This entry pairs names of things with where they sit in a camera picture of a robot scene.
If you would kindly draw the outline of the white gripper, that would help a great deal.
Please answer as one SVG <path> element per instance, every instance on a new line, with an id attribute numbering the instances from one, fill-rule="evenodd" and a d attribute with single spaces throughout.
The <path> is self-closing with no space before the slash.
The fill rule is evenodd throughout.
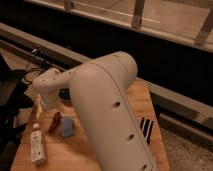
<path id="1" fill-rule="evenodd" d="M 34 98 L 34 115 L 35 120 L 38 121 L 43 112 L 42 107 L 45 110 L 53 110 L 60 106 L 61 100 L 58 92 L 50 92 L 49 94 L 36 95 Z"/>

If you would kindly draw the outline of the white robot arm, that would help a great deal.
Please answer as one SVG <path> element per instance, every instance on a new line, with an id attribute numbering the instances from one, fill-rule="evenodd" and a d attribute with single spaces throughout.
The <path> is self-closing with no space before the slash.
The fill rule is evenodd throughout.
<path id="1" fill-rule="evenodd" d="M 64 72 L 51 68 L 33 80 L 33 88 L 50 108 L 61 89 L 69 90 L 102 171 L 158 171 L 127 98 L 137 72 L 134 58 L 118 51 Z"/>

